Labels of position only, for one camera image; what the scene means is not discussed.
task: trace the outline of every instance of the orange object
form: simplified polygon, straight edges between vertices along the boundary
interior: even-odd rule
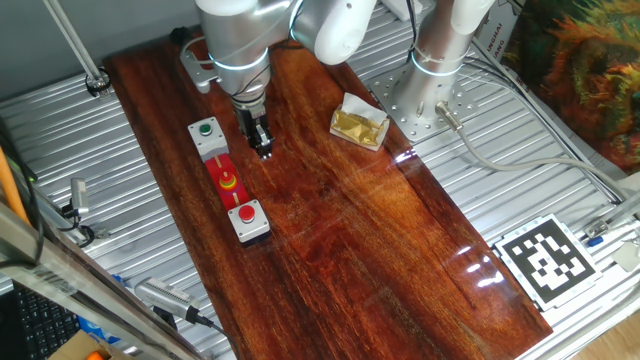
[[[7,202],[9,203],[9,207],[13,212],[15,212],[24,222],[31,225],[29,222],[29,218],[27,217],[27,213],[24,210],[24,206],[22,205],[22,200],[20,199],[20,193],[18,193],[18,187],[16,186],[16,181],[13,178],[13,174],[11,173],[11,168],[9,167],[9,163],[4,156],[4,152],[2,148],[0,148],[0,186],[4,189],[5,196],[7,197]]]
[[[87,360],[104,360],[104,358],[102,357],[102,355],[100,355],[99,352],[94,351],[89,354],[89,356],[87,356]]]

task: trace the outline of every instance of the mounting plate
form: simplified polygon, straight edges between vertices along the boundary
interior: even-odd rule
[[[440,130],[449,129],[449,126],[441,118],[431,120],[421,119],[415,115],[415,112],[400,108],[394,104],[393,88],[400,77],[406,72],[408,66],[409,64],[377,76],[371,79],[368,86],[384,111],[395,121],[407,139],[409,139],[412,144],[415,144],[439,133]],[[475,115],[478,105],[473,98],[468,95],[458,83],[453,85],[453,89],[453,103],[449,104],[449,106],[454,111],[454,114],[458,116],[460,121],[464,121]]]

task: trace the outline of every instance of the connector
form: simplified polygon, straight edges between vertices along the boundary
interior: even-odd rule
[[[454,132],[460,131],[464,126],[458,117],[451,111],[446,102],[440,101],[436,104],[436,114],[440,115]]]

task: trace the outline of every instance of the emergency stop button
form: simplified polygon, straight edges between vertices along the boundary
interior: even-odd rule
[[[243,223],[249,224],[256,218],[256,210],[251,205],[245,205],[238,210],[238,217]]]

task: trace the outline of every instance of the reddish-brown wood surface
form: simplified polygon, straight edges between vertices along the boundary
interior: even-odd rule
[[[265,162],[248,147],[228,95],[216,85],[197,92],[177,47],[155,44],[106,62],[243,358],[509,359],[548,335],[395,125],[378,152],[329,134],[344,91],[374,104],[353,72],[281,51],[272,54],[266,107],[276,143]],[[271,221],[264,243],[240,246],[187,132],[209,116]],[[478,286],[489,278],[495,283]]]

